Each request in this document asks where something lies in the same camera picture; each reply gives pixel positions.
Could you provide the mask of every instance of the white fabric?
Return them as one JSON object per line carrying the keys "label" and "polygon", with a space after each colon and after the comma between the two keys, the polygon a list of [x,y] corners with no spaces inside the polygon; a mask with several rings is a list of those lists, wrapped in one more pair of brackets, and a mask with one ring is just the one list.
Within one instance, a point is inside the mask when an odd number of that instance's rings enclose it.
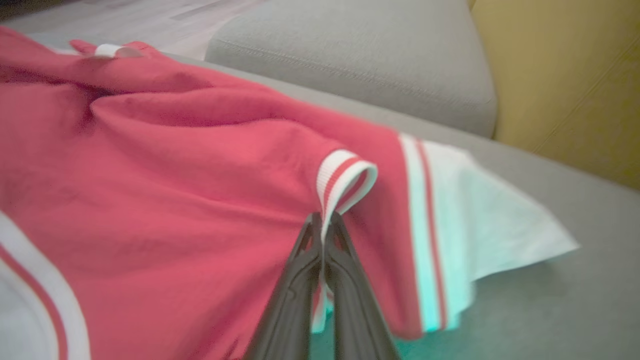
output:
{"label": "white fabric", "polygon": [[448,218],[449,225],[440,226],[441,236],[467,239],[473,279],[578,248],[553,214],[480,167],[470,154],[439,143],[424,144],[433,174],[435,212]]}

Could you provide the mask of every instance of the gray couch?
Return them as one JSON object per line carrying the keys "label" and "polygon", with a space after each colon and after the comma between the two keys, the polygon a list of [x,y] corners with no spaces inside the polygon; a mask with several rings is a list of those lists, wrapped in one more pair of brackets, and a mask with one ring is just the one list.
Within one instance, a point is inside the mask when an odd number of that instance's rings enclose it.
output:
{"label": "gray couch", "polygon": [[496,96],[467,0],[267,0],[206,61],[491,137]]}
{"label": "gray couch", "polygon": [[[65,40],[34,35],[45,45]],[[399,342],[403,359],[615,360],[640,358],[640,193],[499,143],[392,110],[240,70],[178,61],[264,83],[285,94],[471,152],[553,212],[582,248],[481,279],[461,327]],[[333,332],[312,338],[329,360]]]}

